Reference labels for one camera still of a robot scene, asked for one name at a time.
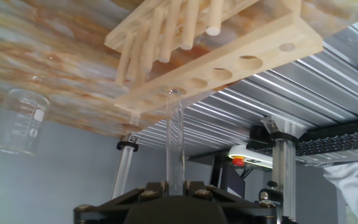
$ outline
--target hole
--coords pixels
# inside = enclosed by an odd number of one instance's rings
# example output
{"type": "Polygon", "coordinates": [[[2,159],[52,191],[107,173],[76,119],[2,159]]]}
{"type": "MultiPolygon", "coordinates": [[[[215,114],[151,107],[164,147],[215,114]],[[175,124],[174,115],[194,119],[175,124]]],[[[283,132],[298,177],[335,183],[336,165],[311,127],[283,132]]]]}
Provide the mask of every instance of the hole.
{"type": "Polygon", "coordinates": [[[231,77],[233,77],[233,74],[229,70],[226,70],[224,68],[214,68],[214,70],[212,70],[212,73],[210,74],[210,77],[214,80],[224,81],[231,79],[231,77]]]}
{"type": "Polygon", "coordinates": [[[180,87],[177,87],[177,86],[173,86],[173,87],[165,86],[165,87],[163,87],[163,92],[166,93],[166,94],[168,94],[169,91],[171,91],[171,90],[179,90],[183,95],[187,94],[187,91],[184,88],[180,88],[180,87]]]}
{"type": "Polygon", "coordinates": [[[295,44],[285,43],[285,44],[280,45],[278,48],[284,52],[291,52],[291,51],[295,50],[295,44]]]}
{"type": "Polygon", "coordinates": [[[152,100],[153,101],[156,101],[156,102],[166,102],[167,101],[167,96],[165,96],[164,94],[156,94],[152,97],[152,100]]]}
{"type": "Polygon", "coordinates": [[[237,59],[236,67],[241,70],[256,70],[262,67],[264,62],[255,56],[243,55],[237,59]]]}
{"type": "Polygon", "coordinates": [[[185,85],[191,88],[205,88],[208,86],[208,82],[200,78],[192,78],[187,80],[185,85]]]}
{"type": "Polygon", "coordinates": [[[142,107],[152,107],[152,106],[154,106],[154,103],[151,102],[150,100],[141,100],[139,102],[139,105],[142,107]]]}

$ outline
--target glass beaker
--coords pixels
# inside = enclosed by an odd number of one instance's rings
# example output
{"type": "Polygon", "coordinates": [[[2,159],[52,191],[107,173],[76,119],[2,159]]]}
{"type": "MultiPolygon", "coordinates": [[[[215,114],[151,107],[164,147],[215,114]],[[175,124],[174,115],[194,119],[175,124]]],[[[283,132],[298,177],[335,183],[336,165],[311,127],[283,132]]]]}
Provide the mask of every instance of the glass beaker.
{"type": "Polygon", "coordinates": [[[11,90],[4,99],[0,112],[0,149],[35,155],[49,101],[28,90],[11,90]]]}

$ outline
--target metal support pole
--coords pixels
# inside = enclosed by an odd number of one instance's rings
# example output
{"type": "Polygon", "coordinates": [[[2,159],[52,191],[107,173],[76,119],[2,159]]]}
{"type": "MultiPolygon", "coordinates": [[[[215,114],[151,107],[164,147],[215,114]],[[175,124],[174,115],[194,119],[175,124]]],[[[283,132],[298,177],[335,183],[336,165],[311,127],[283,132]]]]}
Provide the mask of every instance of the metal support pole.
{"type": "MultiPolygon", "coordinates": [[[[129,135],[124,139],[124,142],[137,143],[138,140],[138,136],[129,135]]],[[[124,146],[124,148],[121,149],[121,157],[118,163],[116,178],[114,179],[114,186],[112,187],[111,199],[114,199],[125,192],[133,152],[134,147],[132,146],[124,146]]]]}
{"type": "MultiPolygon", "coordinates": [[[[279,116],[262,119],[269,133],[285,133],[299,138],[305,128],[279,116]]],[[[283,203],[277,212],[296,221],[296,145],[288,139],[276,139],[273,142],[272,180],[277,183],[275,190],[283,194],[283,203]]]]}
{"type": "Polygon", "coordinates": [[[283,216],[295,221],[296,166],[293,142],[282,139],[275,141],[272,179],[278,185],[276,190],[283,193],[283,216]]]}

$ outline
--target black cable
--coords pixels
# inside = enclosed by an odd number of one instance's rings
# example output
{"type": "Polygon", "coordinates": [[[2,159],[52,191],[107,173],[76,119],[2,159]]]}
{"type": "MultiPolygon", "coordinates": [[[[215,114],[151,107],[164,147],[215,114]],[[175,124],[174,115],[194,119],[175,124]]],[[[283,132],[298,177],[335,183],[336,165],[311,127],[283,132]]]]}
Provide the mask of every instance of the black cable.
{"type": "Polygon", "coordinates": [[[242,171],[242,174],[240,175],[240,177],[243,179],[248,171],[249,171],[249,169],[244,169],[244,171],[242,171]]]}
{"type": "Polygon", "coordinates": [[[247,178],[248,175],[253,171],[254,169],[249,169],[248,172],[242,177],[243,179],[247,178]]]}

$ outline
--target bolt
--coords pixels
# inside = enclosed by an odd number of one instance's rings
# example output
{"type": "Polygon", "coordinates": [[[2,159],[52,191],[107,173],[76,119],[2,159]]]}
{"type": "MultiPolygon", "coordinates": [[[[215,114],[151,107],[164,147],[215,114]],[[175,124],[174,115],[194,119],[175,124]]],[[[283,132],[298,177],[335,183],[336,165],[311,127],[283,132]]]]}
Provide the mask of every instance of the bolt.
{"type": "Polygon", "coordinates": [[[209,194],[209,190],[199,189],[196,191],[196,195],[205,196],[209,194]]]}
{"type": "Polygon", "coordinates": [[[259,195],[259,200],[267,200],[269,199],[269,194],[267,192],[261,192],[259,195]]]}
{"type": "Polygon", "coordinates": [[[209,184],[209,185],[206,186],[206,188],[207,188],[208,190],[214,190],[216,187],[213,186],[212,184],[209,184]]]}
{"type": "Polygon", "coordinates": [[[156,192],[152,191],[152,190],[146,190],[145,192],[142,193],[143,197],[152,197],[156,194],[156,192]]]}
{"type": "Polygon", "coordinates": [[[268,185],[269,187],[271,187],[271,188],[278,187],[277,182],[274,182],[274,181],[272,181],[272,180],[268,181],[268,182],[267,182],[267,185],[268,185]]]}
{"type": "Polygon", "coordinates": [[[77,206],[76,209],[79,210],[79,211],[85,211],[85,210],[87,210],[87,209],[89,209],[91,207],[92,207],[91,205],[83,204],[83,205],[77,206]]]}

